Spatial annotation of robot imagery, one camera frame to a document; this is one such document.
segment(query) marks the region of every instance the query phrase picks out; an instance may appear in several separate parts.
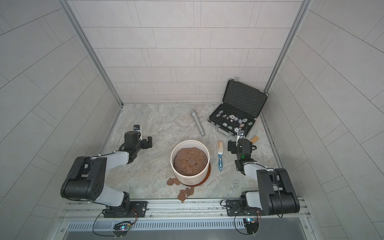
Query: black wire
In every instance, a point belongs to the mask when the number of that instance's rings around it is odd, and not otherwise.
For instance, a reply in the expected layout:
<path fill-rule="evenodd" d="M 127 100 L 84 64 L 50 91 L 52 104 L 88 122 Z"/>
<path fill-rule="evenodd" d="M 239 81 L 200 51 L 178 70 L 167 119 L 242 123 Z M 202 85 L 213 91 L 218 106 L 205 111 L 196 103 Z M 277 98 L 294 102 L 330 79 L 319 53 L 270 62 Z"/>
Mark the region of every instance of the black wire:
<path fill-rule="evenodd" d="M 244 210 L 242 210 L 242 211 L 240 211 L 240 212 L 244 212 L 244 211 L 246 211 L 246 210 L 250 210 L 250 209 L 252 209 L 252 207 L 247 208 L 247 209 L 244 209 Z M 254 233 L 242 233 L 242 232 L 240 232 L 239 230 L 237 230 L 235 220 L 236 220 L 237 215 L 238 215 L 240 212 L 238 212 L 238 213 L 235 215 L 235 218 L 233 219 L 233 225 L 235 226 L 236 231 L 238 231 L 240 234 L 243 234 L 243 235 L 252 235 L 252 234 L 254 234 Z"/>
<path fill-rule="evenodd" d="M 111 236 L 111 235 L 101 235 L 101 234 L 97 234 L 95 233 L 94 231 L 94 228 L 95 228 L 95 223 L 96 223 L 96 220 L 98 219 L 98 217 L 104 212 L 105 210 L 101 211 L 101 213 L 99 213 L 99 215 L 96 217 L 95 221 L 93 222 L 93 226 L 92 226 L 92 232 L 98 236 L 103 236 L 103 237 L 115 237 L 115 235 Z"/>
<path fill-rule="evenodd" d="M 279 216 L 278 214 L 276 214 L 279 218 L 283 218 L 283 202 L 281 201 L 281 195 L 280 195 L 280 188 L 279 188 L 279 180 L 277 180 L 277 174 L 276 174 L 276 186 L 277 186 L 277 192 L 279 193 L 279 198 L 280 198 L 280 205 L 281 205 L 281 216 Z"/>

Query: wall tile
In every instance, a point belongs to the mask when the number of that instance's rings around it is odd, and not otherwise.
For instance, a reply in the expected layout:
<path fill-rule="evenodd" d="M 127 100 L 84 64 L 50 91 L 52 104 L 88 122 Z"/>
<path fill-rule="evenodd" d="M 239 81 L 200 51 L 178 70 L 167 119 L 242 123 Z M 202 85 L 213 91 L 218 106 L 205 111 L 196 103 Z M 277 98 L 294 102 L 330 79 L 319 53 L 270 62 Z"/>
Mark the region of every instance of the wall tile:
<path fill-rule="evenodd" d="M 87 39 L 94 48 L 106 48 L 98 28 L 82 28 Z"/>
<path fill-rule="evenodd" d="M 322 57 L 369 100 L 384 90 L 384 53 L 339 29 Z"/>
<path fill-rule="evenodd" d="M 41 117 L 44 121 L 49 123 L 49 125 L 51 125 L 52 127 L 57 127 L 57 125 L 59 125 L 59 121 L 57 121 L 52 115 L 50 115 L 39 105 L 36 105 L 36 107 L 32 109 L 32 111 L 36 113 L 39 117 Z"/>
<path fill-rule="evenodd" d="M 293 64 L 293 62 L 286 57 L 284 62 L 279 70 L 279 75 L 281 79 L 285 82 L 288 89 L 292 91 L 297 81 L 301 77 L 300 70 Z"/>
<path fill-rule="evenodd" d="M 212 28 L 211 48 L 259 48 L 264 28 Z"/>
<path fill-rule="evenodd" d="M 157 83 L 159 94 L 195 94 L 195 83 Z"/>
<path fill-rule="evenodd" d="M 339 30 L 339 27 L 336 25 L 333 25 L 331 29 L 329 30 L 327 36 L 324 38 L 323 42 L 320 44 L 319 48 L 316 50 L 316 52 L 321 55 L 323 54 L 325 48 L 328 46 L 328 44 L 331 42 L 332 38 L 335 36 L 336 32 Z"/>
<path fill-rule="evenodd" d="M 6 20 L 0 15 L 0 29 L 6 33 L 13 28 L 6 22 Z"/>
<path fill-rule="evenodd" d="M 33 211 L 31 212 L 32 216 L 53 218 L 55 216 L 57 209 L 51 207 L 44 207 L 36 205 Z"/>
<path fill-rule="evenodd" d="M 107 48 L 156 48 L 151 28 L 98 28 L 98 30 Z"/>
<path fill-rule="evenodd" d="M 201 2 L 193 2 L 194 27 L 199 28 L 201 22 Z"/>
<path fill-rule="evenodd" d="M 200 65 L 203 67 L 237 67 L 242 49 L 201 49 Z"/>
<path fill-rule="evenodd" d="M 29 113 L 0 143 L 0 196 L 7 194 L 53 130 L 35 113 Z"/>
<path fill-rule="evenodd" d="M 0 74 L 8 80 L 56 48 L 37 21 L 1 35 L 0 46 L 0 56 L 7 59 L 0 65 Z"/>
<path fill-rule="evenodd" d="M 216 81 L 217 68 L 176 68 L 176 75 L 178 82 L 214 82 Z"/>
<path fill-rule="evenodd" d="M 44 16 L 45 21 L 51 27 L 55 35 L 58 37 L 61 43 L 71 39 L 74 35 L 74 30 L 71 24 L 65 17 L 63 11 L 59 10 Z"/>
<path fill-rule="evenodd" d="M 46 94 L 53 89 L 82 58 L 71 41 L 67 41 L 40 59 L 24 73 Z"/>
<path fill-rule="evenodd" d="M 24 74 L 20 74 L 0 89 L 0 139 L 36 106 L 45 94 Z"/>
<path fill-rule="evenodd" d="M 223 68 L 221 81 L 227 82 L 228 79 L 239 77 L 240 82 L 258 82 L 258 76 L 262 68 Z"/>
<path fill-rule="evenodd" d="M 87 57 L 86 59 L 84 59 L 78 65 L 78 67 L 80 68 L 81 72 L 84 74 L 84 76 L 87 78 L 88 82 L 90 83 L 99 74 L 90 57 Z"/>
<path fill-rule="evenodd" d="M 40 101 L 39 106 L 61 121 L 85 89 L 86 86 L 72 70 Z"/>
<path fill-rule="evenodd" d="M 41 157 L 35 156 L 33 160 L 31 161 L 31 164 L 34 165 L 35 167 L 38 167 L 40 169 L 46 170 L 47 172 L 50 172 L 52 174 L 55 174 L 57 169 L 59 168 L 58 166 L 42 159 Z"/>
<path fill-rule="evenodd" d="M 343 176 L 337 177 L 329 182 L 321 185 L 325 193 L 329 193 L 340 188 L 348 186 L 348 183 L 345 181 Z"/>
<path fill-rule="evenodd" d="M 259 18 L 260 8 L 262 6 L 261 2 L 255 2 L 253 5 L 251 20 L 249 21 L 249 28 L 256 27 L 257 19 Z"/>
<path fill-rule="evenodd" d="M 51 221 L 50 218 L 29 216 L 16 240 L 42 239 Z"/>
<path fill-rule="evenodd" d="M 383 221 L 384 209 L 378 199 L 384 193 L 377 191 L 384 184 L 383 173 L 349 132 L 327 149 L 370 220 Z"/>
<path fill-rule="evenodd" d="M 284 140 L 284 143 L 288 149 L 292 161 L 295 161 L 300 157 L 304 151 L 297 140 L 295 133 L 293 132 L 291 125 L 288 122 L 284 113 L 281 114 L 279 119 L 276 120 L 276 124 L 280 130 L 280 134 Z"/>
<path fill-rule="evenodd" d="M 342 226 L 323 227 L 323 233 L 326 238 L 344 238 L 346 237 Z"/>
<path fill-rule="evenodd" d="M 300 86 L 303 84 L 303 82 L 306 80 L 304 75 L 301 75 L 295 86 L 293 87 L 291 93 L 295 95 L 297 93 L 297 90 L 300 88 Z"/>
<path fill-rule="evenodd" d="M 131 69 L 137 83 L 172 82 L 171 74 L 167 67 L 132 67 Z"/>
<path fill-rule="evenodd" d="M 154 94 L 151 83 L 116 83 L 122 95 L 151 95 Z"/>
<path fill-rule="evenodd" d="M 333 141 L 341 137 L 344 133 L 346 133 L 348 129 L 344 124 L 340 124 L 337 128 L 332 130 L 327 136 L 323 137 L 321 141 L 324 143 L 324 146 L 330 145 Z"/>
<path fill-rule="evenodd" d="M 227 83 L 200 83 L 200 94 L 224 94 L 226 86 Z"/>
<path fill-rule="evenodd" d="M 117 102 L 114 101 L 114 103 L 115 104 L 113 104 L 109 109 L 107 116 L 104 118 L 104 121 L 101 124 L 100 129 L 97 132 L 95 137 L 95 140 L 101 145 L 103 145 L 104 142 L 106 141 L 106 138 L 108 137 L 109 131 L 113 124 L 113 121 L 115 120 L 115 117 L 117 116 L 117 113 L 120 110 L 120 107 L 119 105 L 117 105 Z"/>
<path fill-rule="evenodd" d="M 252 2 L 201 2 L 201 27 L 248 28 L 253 6 Z"/>
<path fill-rule="evenodd" d="M 128 5 L 124 1 L 73 1 L 73 4 L 86 27 L 134 26 Z"/>
<path fill-rule="evenodd" d="M 304 80 L 295 99 L 321 139 L 341 124 L 340 119 L 308 80 Z"/>
<path fill-rule="evenodd" d="M 98 75 L 87 89 L 85 89 L 77 101 L 89 114 L 91 114 L 107 89 L 108 87 L 104 80 Z"/>
<path fill-rule="evenodd" d="M 296 182 L 300 178 L 299 178 L 299 175 L 297 174 L 296 168 L 293 164 L 293 161 L 292 161 L 292 158 L 288 152 L 288 149 L 285 146 L 285 143 L 284 143 L 284 140 L 280 134 L 280 131 L 277 131 L 274 134 L 274 140 L 276 142 L 278 152 L 280 153 L 280 157 L 284 163 L 284 167 L 288 171 L 291 182 Z"/>
<path fill-rule="evenodd" d="M 109 79 L 112 83 L 130 83 L 132 82 L 126 68 L 117 67 L 117 68 L 104 68 L 108 74 Z"/>
<path fill-rule="evenodd" d="M 151 48 L 148 49 L 154 67 L 193 67 L 195 66 L 195 50 L 186 48 Z"/>
<path fill-rule="evenodd" d="M 308 161 L 304 162 L 297 168 L 297 172 L 320 225 L 322 227 L 340 225 L 327 196 L 311 168 L 311 164 Z"/>
<path fill-rule="evenodd" d="M 266 28 L 259 48 L 282 48 L 290 28 Z"/>
<path fill-rule="evenodd" d="M 209 28 L 153 28 L 158 48 L 209 48 Z"/>
<path fill-rule="evenodd" d="M 28 165 L 0 203 L 0 230 L 4 239 L 16 238 L 15 223 L 23 225 L 26 222 L 52 177 L 53 174 Z"/>
<path fill-rule="evenodd" d="M 305 155 L 311 163 L 320 184 L 341 176 L 335 162 L 329 155 L 308 119 L 304 120 L 296 128 L 295 134 L 299 139 Z"/>
<path fill-rule="evenodd" d="M 221 103 L 223 100 L 223 94 L 208 94 L 207 102 L 208 103 Z"/>
<path fill-rule="evenodd" d="M 288 52 L 288 57 L 310 83 L 316 80 L 327 65 L 324 59 L 298 37 L 293 41 Z"/>
<path fill-rule="evenodd" d="M 142 27 L 193 27 L 193 2 L 135 2 Z"/>
<path fill-rule="evenodd" d="M 49 0 L 5 1 L 2 2 L 0 14 L 12 28 L 17 28 L 58 9 L 57 2 Z"/>
<path fill-rule="evenodd" d="M 67 152 L 68 153 L 66 154 L 62 164 L 53 176 L 51 182 L 48 184 L 48 187 L 46 189 L 44 188 L 45 191 L 43 195 L 41 195 L 41 193 L 39 194 L 39 197 L 41 196 L 41 198 L 37 204 L 56 209 L 59 208 L 60 203 L 63 200 L 60 196 L 59 189 L 67 177 L 73 162 L 78 156 L 89 156 L 86 155 L 86 152 L 76 144 L 73 144 Z"/>
<path fill-rule="evenodd" d="M 293 164 L 295 165 L 295 167 L 298 167 L 307 160 L 307 156 L 305 155 L 305 153 L 303 153 L 300 157 L 293 161 Z"/>
<path fill-rule="evenodd" d="M 377 108 L 381 108 L 384 106 L 384 91 L 379 93 L 376 97 L 374 97 L 371 102 L 375 104 Z"/>
<path fill-rule="evenodd" d="M 78 138 L 90 146 L 106 115 L 107 113 L 103 110 L 100 104 L 98 104 L 79 133 Z"/>
<path fill-rule="evenodd" d="M 285 83 L 281 84 L 278 92 L 276 93 L 276 98 L 287 116 L 289 123 L 293 124 L 303 111 L 301 110 L 299 104 L 297 104 L 295 98 L 292 96 Z"/>
<path fill-rule="evenodd" d="M 37 20 L 39 22 L 40 26 L 44 29 L 45 33 L 49 36 L 49 38 L 52 40 L 52 42 L 55 44 L 56 47 L 61 45 L 60 40 L 57 38 L 56 34 L 53 32 L 52 28 L 48 25 L 48 23 L 45 21 L 44 17 L 41 17 Z"/>
<path fill-rule="evenodd" d="M 249 49 L 246 67 L 273 67 L 280 49 Z"/>
<path fill-rule="evenodd" d="M 364 39 L 383 16 L 380 0 L 327 1 L 319 15 L 360 39 Z"/>
<path fill-rule="evenodd" d="M 83 149 L 84 151 L 88 151 L 89 150 L 89 146 L 85 142 L 83 142 L 80 138 L 76 138 L 74 143 L 77 146 L 81 147 L 81 149 Z"/>
<path fill-rule="evenodd" d="M 206 94 L 167 95 L 169 103 L 206 103 Z"/>
<path fill-rule="evenodd" d="M 99 48 L 107 67 L 145 67 L 140 48 Z"/>
<path fill-rule="evenodd" d="M 369 32 L 369 34 L 364 38 L 364 42 L 368 44 L 373 44 L 384 32 L 384 18 L 376 24 L 376 26 Z"/>
<path fill-rule="evenodd" d="M 60 166 L 85 122 L 86 118 L 75 107 L 72 107 L 37 156 Z"/>
<path fill-rule="evenodd" d="M 299 2 L 263 2 L 258 20 L 257 28 L 291 28 Z"/>
<path fill-rule="evenodd" d="M 384 129 L 382 112 L 331 66 L 326 66 L 313 86 L 359 143 Z"/>
<path fill-rule="evenodd" d="M 77 52 L 80 54 L 81 58 L 84 59 L 88 56 L 87 51 L 85 50 L 84 46 L 80 42 L 80 39 L 77 36 L 74 36 L 71 38 L 71 42 L 76 48 Z"/>
<path fill-rule="evenodd" d="M 79 110 L 79 112 L 86 118 L 88 119 L 89 118 L 89 113 L 87 112 L 87 110 L 85 110 L 85 108 L 83 108 L 83 106 L 79 103 L 79 102 L 75 102 L 75 104 L 73 105 L 77 110 Z"/>
<path fill-rule="evenodd" d="M 349 187 L 327 194 L 348 239 L 377 239 L 380 236 Z"/>
<path fill-rule="evenodd" d="M 327 36 L 332 25 L 331 22 L 308 11 L 299 32 L 297 32 L 297 36 L 316 51 Z"/>
<path fill-rule="evenodd" d="M 383 172 L 384 171 L 384 132 L 379 133 L 373 138 L 361 144 L 367 154 L 371 157 L 377 167 Z"/>
<path fill-rule="evenodd" d="M 167 103 L 167 95 L 130 95 L 133 103 Z"/>

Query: metal frame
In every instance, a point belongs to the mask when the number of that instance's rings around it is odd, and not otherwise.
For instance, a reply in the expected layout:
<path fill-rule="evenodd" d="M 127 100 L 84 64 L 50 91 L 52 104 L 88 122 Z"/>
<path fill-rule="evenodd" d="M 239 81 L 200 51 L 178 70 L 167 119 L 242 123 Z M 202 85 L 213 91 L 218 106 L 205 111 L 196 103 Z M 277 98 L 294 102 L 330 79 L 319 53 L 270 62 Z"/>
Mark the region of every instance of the metal frame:
<path fill-rule="evenodd" d="M 275 64 L 275 66 L 273 67 L 271 76 L 269 77 L 269 80 L 268 80 L 268 82 L 264 88 L 264 92 L 266 92 L 266 93 L 269 92 L 269 90 L 273 84 L 273 81 L 275 80 L 276 75 L 279 72 L 281 65 L 283 64 L 284 58 L 286 57 L 286 55 L 289 51 L 289 48 L 291 47 L 292 42 L 295 39 L 295 36 L 296 36 L 296 34 L 300 28 L 300 25 L 303 22 L 304 17 L 308 12 L 308 8 L 309 8 L 311 2 L 312 2 L 312 0 L 303 0 L 303 2 L 301 3 L 300 9 L 297 12 L 297 15 L 296 15 L 296 18 L 292 24 L 291 30 L 289 31 L 289 34 L 288 34 L 288 36 L 284 42 L 283 48 L 281 49 L 280 55 L 277 59 L 277 62 Z"/>
<path fill-rule="evenodd" d="M 109 79 L 108 75 L 106 74 L 103 66 L 100 63 L 99 58 L 97 57 L 96 53 L 94 52 L 89 40 L 85 36 L 80 24 L 78 23 L 76 17 L 74 16 L 71 7 L 68 5 L 67 0 L 57 0 L 61 9 L 64 12 L 64 15 L 67 17 L 68 21 L 70 22 L 73 30 L 75 31 L 76 35 L 78 36 L 80 42 L 84 46 L 85 50 L 87 51 L 89 58 L 92 60 L 93 64 L 95 65 L 97 71 L 99 72 L 101 78 L 105 81 L 108 88 L 112 91 L 113 95 L 115 96 L 117 102 L 119 103 L 119 106 L 121 107 L 123 105 L 118 93 L 116 92 L 115 88 L 113 87 L 111 80 Z"/>

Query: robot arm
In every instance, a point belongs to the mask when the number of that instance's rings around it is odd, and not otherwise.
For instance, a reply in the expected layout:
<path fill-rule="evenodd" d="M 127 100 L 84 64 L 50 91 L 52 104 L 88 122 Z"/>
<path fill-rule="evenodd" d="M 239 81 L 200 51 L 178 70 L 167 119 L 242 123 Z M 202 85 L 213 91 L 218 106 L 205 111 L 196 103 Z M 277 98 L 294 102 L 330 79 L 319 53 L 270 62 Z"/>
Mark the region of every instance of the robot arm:
<path fill-rule="evenodd" d="M 152 137 L 142 139 L 139 125 L 126 132 L 124 143 L 111 154 L 77 157 L 65 179 L 60 194 L 70 200 L 92 201 L 108 206 L 104 217 L 125 217 L 131 212 L 129 194 L 117 191 L 104 183 L 106 170 L 129 164 L 140 149 L 152 147 Z"/>

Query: gray marble surface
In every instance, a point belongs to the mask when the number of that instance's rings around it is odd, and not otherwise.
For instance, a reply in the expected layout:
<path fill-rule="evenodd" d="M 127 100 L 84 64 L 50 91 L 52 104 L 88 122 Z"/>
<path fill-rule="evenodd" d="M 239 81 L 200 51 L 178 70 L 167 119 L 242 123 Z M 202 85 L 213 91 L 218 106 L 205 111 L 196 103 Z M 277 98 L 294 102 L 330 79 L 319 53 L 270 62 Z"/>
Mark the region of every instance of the gray marble surface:
<path fill-rule="evenodd" d="M 197 140 L 206 145 L 210 153 L 211 173 L 205 183 L 195 187 L 189 198 L 239 197 L 242 191 L 257 190 L 257 181 L 236 171 L 236 155 L 227 151 L 227 142 L 235 137 L 224 137 L 207 121 L 218 104 L 126 104 L 110 136 L 105 153 L 118 150 L 124 142 L 124 133 L 133 130 L 133 125 L 142 127 L 144 138 L 153 137 L 153 147 L 141 149 L 130 164 L 109 170 L 105 183 L 114 189 L 128 192 L 133 199 L 175 199 L 184 185 L 168 186 L 170 177 L 175 177 L 170 166 L 170 154 L 180 142 Z M 205 131 L 202 137 L 190 116 L 195 109 Z M 252 158 L 268 167 L 277 167 L 265 129 L 259 117 L 247 136 L 258 136 L 257 150 Z M 218 169 L 217 141 L 224 141 L 223 170 Z"/>

